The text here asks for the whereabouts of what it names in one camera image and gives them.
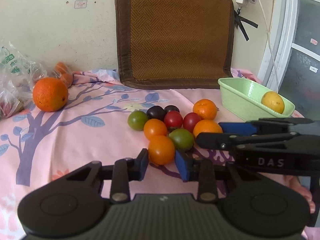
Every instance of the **orange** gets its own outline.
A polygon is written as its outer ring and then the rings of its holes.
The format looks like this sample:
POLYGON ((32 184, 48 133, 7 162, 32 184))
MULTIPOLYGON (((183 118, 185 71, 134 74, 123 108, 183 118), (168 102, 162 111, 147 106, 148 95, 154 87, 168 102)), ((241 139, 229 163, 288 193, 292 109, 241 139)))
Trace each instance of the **orange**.
POLYGON ((54 70, 61 74, 60 78, 67 87, 70 87, 73 83, 73 74, 71 70, 63 63, 58 62, 54 68, 54 70))
POLYGON ((218 109, 211 100, 201 99, 194 104, 192 111, 202 119, 213 120, 217 116, 218 109))
POLYGON ((261 103, 279 114, 282 114, 284 111, 284 101, 281 96, 274 91, 265 93, 261 99, 261 103))
POLYGON ((222 133, 222 128, 212 120, 201 120, 197 122, 195 128, 193 129, 193 135, 196 138, 201 132, 222 133))
POLYGON ((36 83, 32 97, 35 105, 42 111, 58 111, 68 101, 68 88, 60 79, 46 77, 36 83))
POLYGON ((173 161, 176 150, 170 138, 164 135, 157 135, 151 138, 148 152, 152 163, 166 165, 173 161))
POLYGON ((144 136, 150 140, 153 136, 167 135, 167 127, 158 119, 148 120, 143 127, 144 136))

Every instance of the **white wall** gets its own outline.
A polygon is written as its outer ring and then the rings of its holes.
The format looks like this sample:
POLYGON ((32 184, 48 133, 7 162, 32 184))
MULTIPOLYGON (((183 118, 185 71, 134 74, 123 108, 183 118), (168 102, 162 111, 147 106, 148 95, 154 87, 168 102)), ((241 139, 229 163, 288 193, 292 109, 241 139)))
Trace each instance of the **white wall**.
MULTIPOLYGON (((272 0, 262 2, 269 19, 272 0)), ((0 0, 0 37, 10 40, 19 51, 50 64, 62 60, 73 70, 117 68, 114 0, 88 0, 85 9, 74 9, 74 3, 0 0)), ((244 24, 248 42, 240 30, 235 31, 232 67, 257 73, 266 45, 262 13, 258 5, 249 4, 241 15, 259 24, 259 28, 244 24)))

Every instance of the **green fruit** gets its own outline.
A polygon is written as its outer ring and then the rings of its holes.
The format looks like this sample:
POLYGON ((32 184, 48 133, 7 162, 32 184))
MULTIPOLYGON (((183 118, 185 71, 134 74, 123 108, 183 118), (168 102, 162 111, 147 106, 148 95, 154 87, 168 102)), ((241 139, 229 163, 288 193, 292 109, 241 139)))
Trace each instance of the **green fruit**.
POLYGON ((193 134, 186 129, 176 129, 169 134, 176 149, 181 151, 190 150, 195 142, 193 134))
POLYGON ((136 131, 142 131, 144 124, 149 120, 147 114, 142 111, 134 111, 128 117, 128 125, 136 131))

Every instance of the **green basket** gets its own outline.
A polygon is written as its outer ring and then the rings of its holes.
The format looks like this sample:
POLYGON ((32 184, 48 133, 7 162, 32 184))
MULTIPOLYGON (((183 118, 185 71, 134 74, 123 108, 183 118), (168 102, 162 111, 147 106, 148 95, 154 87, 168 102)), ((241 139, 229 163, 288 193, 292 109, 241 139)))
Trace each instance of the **green basket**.
POLYGON ((284 112, 279 114, 261 104, 262 96, 271 91, 269 88, 246 78, 220 78, 222 105, 244 121, 259 118, 290 117, 295 106, 288 99, 284 101, 284 112))

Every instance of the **plastic bag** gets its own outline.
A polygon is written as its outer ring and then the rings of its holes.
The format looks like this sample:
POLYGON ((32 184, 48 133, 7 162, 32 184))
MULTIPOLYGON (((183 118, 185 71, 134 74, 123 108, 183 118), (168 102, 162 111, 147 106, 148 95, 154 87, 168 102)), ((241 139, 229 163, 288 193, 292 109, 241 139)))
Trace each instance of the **plastic bag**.
POLYGON ((0 40, 0 120, 23 109, 32 100, 35 83, 45 77, 59 78, 67 87, 73 82, 70 68, 62 62, 48 67, 0 40))

